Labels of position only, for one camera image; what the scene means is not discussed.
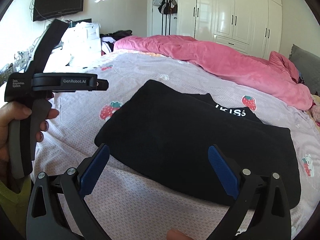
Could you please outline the left hand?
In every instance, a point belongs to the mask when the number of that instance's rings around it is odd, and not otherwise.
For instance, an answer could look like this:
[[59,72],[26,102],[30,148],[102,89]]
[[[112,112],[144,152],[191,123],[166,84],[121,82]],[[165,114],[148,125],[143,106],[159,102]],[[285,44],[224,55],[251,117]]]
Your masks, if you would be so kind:
[[[10,180],[9,172],[9,152],[8,152],[8,126],[12,120],[24,120],[31,115],[32,111],[28,107],[17,103],[10,102],[1,108],[1,182],[5,185]],[[40,124],[40,131],[36,133],[37,142],[42,142],[44,139],[43,132],[48,131],[49,119],[54,119],[59,115],[57,109],[50,109],[47,117]]]

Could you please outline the right hand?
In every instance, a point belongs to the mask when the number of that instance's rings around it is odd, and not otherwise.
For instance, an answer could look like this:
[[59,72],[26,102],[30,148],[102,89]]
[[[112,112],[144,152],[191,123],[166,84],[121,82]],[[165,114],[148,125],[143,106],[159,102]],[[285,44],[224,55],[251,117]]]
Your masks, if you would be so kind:
[[167,232],[167,240],[193,240],[191,237],[185,235],[176,229],[170,229]]

